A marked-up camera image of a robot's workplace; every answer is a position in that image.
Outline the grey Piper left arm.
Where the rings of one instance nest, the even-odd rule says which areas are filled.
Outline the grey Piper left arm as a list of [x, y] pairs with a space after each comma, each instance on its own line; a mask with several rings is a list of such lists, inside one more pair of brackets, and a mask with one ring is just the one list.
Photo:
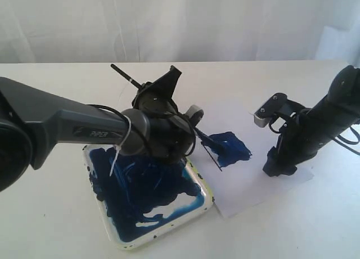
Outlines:
[[181, 72], [174, 66], [154, 82], [138, 83], [130, 109], [88, 105], [1, 78], [1, 189], [28, 167], [39, 169], [59, 143], [116, 145], [122, 155], [148, 155], [175, 163], [195, 148], [203, 111], [180, 113], [173, 94]]

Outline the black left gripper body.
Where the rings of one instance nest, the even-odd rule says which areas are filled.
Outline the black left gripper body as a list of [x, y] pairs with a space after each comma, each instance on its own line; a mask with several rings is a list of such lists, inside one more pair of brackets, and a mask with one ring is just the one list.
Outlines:
[[150, 83], [132, 82], [137, 88], [132, 105], [144, 113], [149, 121], [149, 155], [162, 163], [177, 163], [189, 156], [195, 148], [194, 128], [185, 115], [179, 112], [173, 98], [168, 100], [144, 91]]

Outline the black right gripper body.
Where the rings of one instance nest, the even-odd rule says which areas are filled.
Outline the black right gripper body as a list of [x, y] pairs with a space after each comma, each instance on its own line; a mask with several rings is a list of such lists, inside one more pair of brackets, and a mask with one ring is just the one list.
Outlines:
[[314, 107], [296, 112], [280, 128], [276, 146], [295, 165], [316, 156], [320, 148], [359, 123], [359, 69], [348, 65]]

